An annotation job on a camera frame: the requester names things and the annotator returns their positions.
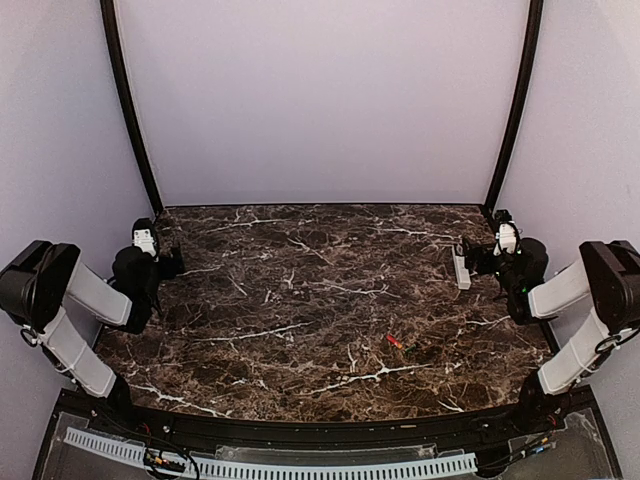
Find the red battery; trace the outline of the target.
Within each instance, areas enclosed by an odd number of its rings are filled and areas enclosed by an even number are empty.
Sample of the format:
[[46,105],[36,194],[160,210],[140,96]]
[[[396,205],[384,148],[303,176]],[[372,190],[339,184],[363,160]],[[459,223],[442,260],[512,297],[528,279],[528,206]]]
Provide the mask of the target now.
[[391,345],[395,346],[397,349],[402,350],[404,348],[404,346],[392,335],[388,334],[386,336],[386,339]]

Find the black frame post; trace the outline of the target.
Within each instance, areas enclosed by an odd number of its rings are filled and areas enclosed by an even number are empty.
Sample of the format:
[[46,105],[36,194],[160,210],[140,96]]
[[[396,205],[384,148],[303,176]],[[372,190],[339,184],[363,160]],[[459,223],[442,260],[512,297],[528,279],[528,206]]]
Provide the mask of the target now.
[[488,212],[493,212],[496,208],[515,147],[534,68],[543,10],[543,0],[531,0],[529,2],[525,35],[514,93],[496,165],[483,204]]
[[154,215],[157,216],[163,212],[164,205],[152,171],[134,105],[118,28],[116,4],[112,0],[100,0],[99,3],[107,50],[122,116],[147,199]]

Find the left black frame post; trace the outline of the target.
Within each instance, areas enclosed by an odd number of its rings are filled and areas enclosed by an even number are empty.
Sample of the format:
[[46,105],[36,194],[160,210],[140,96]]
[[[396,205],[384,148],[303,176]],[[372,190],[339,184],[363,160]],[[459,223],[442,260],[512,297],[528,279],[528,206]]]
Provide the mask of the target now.
[[157,216],[163,212],[164,205],[152,171],[134,105],[118,28],[116,4],[112,0],[100,0],[99,3],[107,50],[122,116],[147,199],[154,215]]

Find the right black frame post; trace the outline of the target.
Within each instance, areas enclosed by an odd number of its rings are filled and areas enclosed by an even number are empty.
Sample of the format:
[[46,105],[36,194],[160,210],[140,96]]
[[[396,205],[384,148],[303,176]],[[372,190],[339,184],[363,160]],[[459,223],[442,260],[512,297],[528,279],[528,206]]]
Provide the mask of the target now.
[[534,68],[543,10],[543,0],[531,0],[529,2],[525,35],[514,93],[496,165],[483,204],[488,212],[493,212],[496,208],[515,147]]

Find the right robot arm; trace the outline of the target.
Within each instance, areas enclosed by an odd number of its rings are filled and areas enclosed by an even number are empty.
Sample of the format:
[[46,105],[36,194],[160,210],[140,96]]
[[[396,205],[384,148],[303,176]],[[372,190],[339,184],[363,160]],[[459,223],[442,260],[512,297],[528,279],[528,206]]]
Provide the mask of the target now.
[[538,240],[509,240],[505,246],[453,247],[458,287],[471,276],[491,275],[506,297],[509,317],[518,325],[550,321],[589,298],[592,307],[566,344],[526,380],[510,424],[521,434],[534,432],[549,416],[546,401],[567,394],[595,373],[613,351],[639,335],[639,252],[627,241],[586,241],[580,257],[554,277],[543,278],[546,247]]

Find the black front rail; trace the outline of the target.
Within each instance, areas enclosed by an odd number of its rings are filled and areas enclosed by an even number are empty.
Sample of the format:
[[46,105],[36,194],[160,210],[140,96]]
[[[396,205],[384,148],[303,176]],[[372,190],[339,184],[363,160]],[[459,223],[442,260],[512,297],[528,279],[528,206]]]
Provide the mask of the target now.
[[276,422],[171,413],[136,406],[134,413],[176,444],[195,449],[219,445],[255,448],[328,450],[332,447],[392,447],[435,443],[439,446],[492,446],[522,434],[508,419],[509,406],[470,413],[388,421]]

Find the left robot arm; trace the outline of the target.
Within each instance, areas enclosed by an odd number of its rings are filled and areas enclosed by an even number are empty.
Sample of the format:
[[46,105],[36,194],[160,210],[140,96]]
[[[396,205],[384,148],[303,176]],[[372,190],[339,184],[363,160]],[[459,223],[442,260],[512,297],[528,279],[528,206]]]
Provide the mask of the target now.
[[105,403],[101,417],[107,425],[131,436],[141,427],[141,415],[127,381],[89,346],[64,304],[71,300],[110,328],[140,334],[161,310],[161,283],[185,271],[180,247],[162,253],[154,223],[140,218],[108,279],[84,263],[77,245],[33,241],[1,272],[1,309],[30,347],[41,349],[60,374]]

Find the white remote control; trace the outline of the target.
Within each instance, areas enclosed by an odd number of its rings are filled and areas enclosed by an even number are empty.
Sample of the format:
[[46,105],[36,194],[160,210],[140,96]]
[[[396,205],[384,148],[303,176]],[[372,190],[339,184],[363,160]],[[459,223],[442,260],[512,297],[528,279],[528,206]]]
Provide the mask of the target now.
[[452,247],[452,258],[458,289],[469,290],[471,287],[471,277],[469,270],[465,266],[465,256],[461,245]]

